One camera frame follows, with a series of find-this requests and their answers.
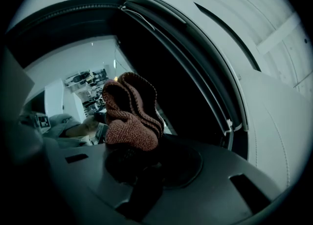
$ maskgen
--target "dark gray plastic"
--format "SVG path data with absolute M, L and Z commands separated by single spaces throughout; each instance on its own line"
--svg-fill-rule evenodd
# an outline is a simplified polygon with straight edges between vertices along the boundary
M 229 180 L 245 174 L 270 200 L 280 193 L 275 183 L 238 155 L 213 145 L 181 140 L 203 158 L 200 175 L 186 188 L 165 190 L 143 219 L 145 224 L 232 224 L 252 213 Z M 54 140 L 46 142 L 52 176 L 82 223 L 132 223 L 113 210 L 127 200 L 132 187 L 117 183 L 106 171 L 109 151 L 105 144 L 61 150 Z M 66 157 L 86 154 L 88 158 L 68 164 Z

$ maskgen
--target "white panel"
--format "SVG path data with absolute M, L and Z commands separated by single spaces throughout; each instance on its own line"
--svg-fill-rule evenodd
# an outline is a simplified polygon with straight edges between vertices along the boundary
M 212 13 L 220 17 L 224 22 L 227 23 L 235 32 L 236 34 L 243 40 L 245 45 L 248 47 L 250 52 L 252 53 L 253 57 L 257 61 L 261 71 L 265 74 L 271 75 L 270 69 L 268 67 L 268 64 L 264 61 L 263 56 L 260 55 L 258 52 L 256 45 L 254 41 L 249 36 L 250 29 L 247 28 L 243 21 L 241 21 L 240 18 L 236 16 L 236 12 L 229 11 L 225 6 L 223 6 L 223 1 L 217 1 L 217 0 L 194 0 L 194 2 L 198 3 L 199 5 L 209 9 Z M 216 35 L 219 35 L 219 32 L 210 31 L 212 37 L 215 37 Z M 224 47 L 227 46 L 227 43 L 221 40 L 218 42 L 219 45 L 223 45 Z M 230 47 L 227 47 L 224 51 L 227 53 L 231 53 Z M 239 62 L 237 65 L 235 65 L 236 62 L 238 62 L 238 59 L 241 61 L 240 58 L 236 56 L 228 56 L 230 62 L 232 65 L 236 67 L 241 67 L 241 62 Z
M 293 13 L 279 28 L 258 45 L 259 52 L 266 54 L 272 50 L 273 47 L 283 41 L 299 24 L 300 17 L 297 13 Z
M 78 121 L 83 123 L 83 121 L 86 119 L 86 116 L 85 116 L 82 100 L 75 93 L 73 93 L 73 96 L 74 96 L 75 106 L 76 106 L 78 116 L 79 116 Z
M 248 105 L 249 162 L 284 190 L 297 181 L 312 149 L 312 103 L 255 70 L 240 82 Z
M 232 17 L 230 13 L 239 18 L 242 22 L 241 26 L 244 29 L 249 29 L 249 35 L 255 43 L 260 43 L 274 30 L 267 19 L 247 0 L 215 0 L 214 4 L 221 4 L 227 9 L 228 12 L 224 15 L 227 18 L 225 21 L 227 24 Z
M 301 80 L 313 71 L 312 43 L 304 32 L 302 25 L 299 25 L 287 36 L 284 39 L 284 43 L 294 64 L 298 82 L 301 82 Z
M 68 88 L 64 88 L 63 105 L 63 112 L 73 116 L 75 120 L 82 123 L 86 119 L 82 101 L 75 93 L 71 93 Z
M 313 103 L 313 72 L 300 82 L 296 89 Z
M 264 55 L 264 59 L 271 64 L 273 77 L 281 80 L 290 87 L 294 87 L 297 84 L 298 80 L 294 65 L 283 42 L 276 45 L 275 48 Z
M 219 47 L 223 50 L 236 71 L 237 76 L 239 76 L 242 71 L 251 69 L 252 66 L 249 60 L 234 39 L 211 18 L 208 18 L 205 14 L 203 15 L 206 17 L 208 25 L 210 25 L 210 31 L 214 33 L 214 41 L 218 43 Z
M 45 114 L 48 117 L 63 113 L 63 81 L 58 79 L 45 86 Z

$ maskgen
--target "gray surface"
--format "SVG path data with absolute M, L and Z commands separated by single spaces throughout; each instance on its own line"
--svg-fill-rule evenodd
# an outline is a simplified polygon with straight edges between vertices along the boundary
M 16 121 L 34 82 L 26 75 L 7 47 L 3 51 L 0 80 L 0 121 Z
M 204 143 L 182 141 L 185 142 L 192 144 L 201 152 L 204 161 L 202 172 L 184 189 L 165 190 L 143 222 L 151 225 L 173 223 L 201 225 L 231 224 L 246 219 L 252 216 L 252 213 L 229 180 L 230 176 L 241 173 L 253 181 L 270 200 L 279 195 L 279 190 L 272 180 L 236 154 Z M 107 173 L 104 167 L 108 154 L 105 144 L 67 150 L 60 150 L 54 145 L 53 151 L 49 146 L 47 150 L 49 159 L 53 162 L 52 173 L 57 174 L 56 181 L 61 181 L 61 191 L 67 195 L 79 216 L 84 216 L 85 221 L 88 221 L 87 216 L 100 215 L 95 211 L 95 213 L 87 211 L 89 207 L 87 210 L 82 208 L 82 205 L 86 207 L 86 200 L 92 206 L 94 204 L 91 200 L 97 200 L 100 201 L 98 205 L 103 207 L 102 211 L 106 213 L 107 218 L 113 216 L 112 219 L 118 219 L 119 222 L 127 221 L 119 214 L 116 216 L 112 207 L 127 199 L 132 188 L 118 184 Z M 71 164 L 66 163 L 65 157 L 80 153 L 89 157 Z

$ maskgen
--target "rectangular slot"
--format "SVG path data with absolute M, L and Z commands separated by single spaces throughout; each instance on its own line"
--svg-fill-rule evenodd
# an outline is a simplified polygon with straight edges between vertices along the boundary
M 67 160 L 67 163 L 72 163 L 86 158 L 88 158 L 86 154 L 78 154 L 71 157 L 65 157 L 65 160 Z
M 253 214 L 260 212 L 270 204 L 269 199 L 245 176 L 229 178 Z

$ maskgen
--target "white curved wall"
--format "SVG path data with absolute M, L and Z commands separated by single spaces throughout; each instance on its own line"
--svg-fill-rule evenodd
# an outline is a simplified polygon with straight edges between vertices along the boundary
M 288 0 L 193 1 L 233 28 L 263 73 L 295 88 L 313 102 L 311 40 Z

